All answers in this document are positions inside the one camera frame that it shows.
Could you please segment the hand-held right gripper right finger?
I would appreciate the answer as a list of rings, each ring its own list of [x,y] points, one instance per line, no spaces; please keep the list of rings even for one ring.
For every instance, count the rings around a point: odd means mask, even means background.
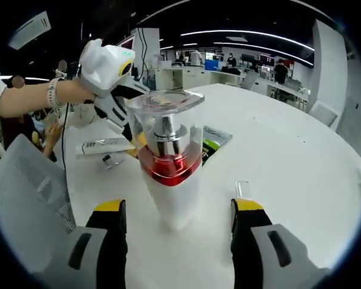
[[[235,288],[315,288],[329,273],[310,259],[306,245],[273,224],[251,199],[231,200]]]

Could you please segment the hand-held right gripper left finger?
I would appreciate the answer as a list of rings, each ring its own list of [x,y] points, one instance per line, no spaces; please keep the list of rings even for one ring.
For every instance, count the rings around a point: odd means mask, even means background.
[[[98,205],[85,227],[57,244],[46,268],[48,288],[125,288],[126,201]]]

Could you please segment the person's left hand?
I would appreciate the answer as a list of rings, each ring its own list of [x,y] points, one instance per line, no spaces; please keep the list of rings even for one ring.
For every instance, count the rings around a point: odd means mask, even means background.
[[[59,81],[57,98],[62,104],[89,104],[95,100],[95,95],[87,90],[79,78]]]

